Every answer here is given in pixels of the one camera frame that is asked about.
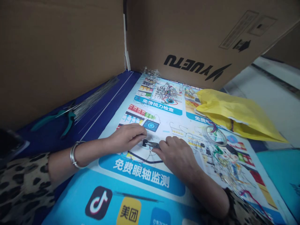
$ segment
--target cardboard panel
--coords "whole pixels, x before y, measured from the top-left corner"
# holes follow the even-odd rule
[[[300,20],[300,2],[128,0],[131,69],[222,88]]]
[[[277,42],[264,56],[300,69],[300,24]]]
[[[2,0],[0,34],[0,127],[20,128],[124,71],[119,0]]]

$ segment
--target silver bracelet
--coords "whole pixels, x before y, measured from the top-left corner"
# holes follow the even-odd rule
[[[70,158],[71,158],[71,162],[74,166],[76,166],[78,169],[84,169],[85,167],[80,167],[79,165],[77,165],[77,162],[75,160],[75,157],[74,157],[74,153],[75,153],[75,149],[76,147],[83,143],[85,141],[78,141],[78,142],[75,142],[75,144],[73,145],[73,147],[71,148],[71,152],[70,152]]]

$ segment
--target green-handled pliers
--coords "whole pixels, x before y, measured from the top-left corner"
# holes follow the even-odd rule
[[[75,100],[71,103],[71,105],[68,107],[67,110],[60,110],[56,115],[53,116],[47,116],[43,119],[41,119],[39,122],[37,122],[30,131],[37,131],[39,128],[41,128],[42,126],[44,126],[46,123],[60,117],[61,115],[66,115],[68,117],[68,126],[65,129],[65,131],[63,132],[63,134],[60,136],[60,139],[64,139],[67,135],[67,133],[70,131],[71,127],[74,124],[74,119],[75,119],[75,114],[73,113],[73,110],[71,109],[72,107],[74,107],[75,105]]]

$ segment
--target plastic bag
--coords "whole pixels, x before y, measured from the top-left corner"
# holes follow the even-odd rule
[[[260,141],[288,143],[275,128],[265,112],[253,100],[231,96],[213,89],[197,93],[201,105],[197,111],[214,123],[232,128],[233,132],[245,138]]]

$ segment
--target wire cutter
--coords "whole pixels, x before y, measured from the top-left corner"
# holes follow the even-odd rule
[[[158,148],[158,149],[160,149],[158,143],[156,143],[156,142],[149,142],[148,140],[144,139],[143,140],[143,146],[147,147],[147,145],[150,146],[150,147],[152,147],[152,148]]]
[[[71,127],[74,124],[75,114],[73,113],[72,108],[75,106],[75,100],[71,103],[71,105],[68,107],[67,110],[60,110],[56,115],[47,116],[43,119],[41,119],[39,122],[37,122],[30,131],[37,131],[42,126],[47,124],[48,122],[55,120],[56,118],[60,117],[61,115],[65,114],[68,117],[68,126],[63,132],[63,134],[60,136],[60,139],[64,139],[68,132],[70,131]]]

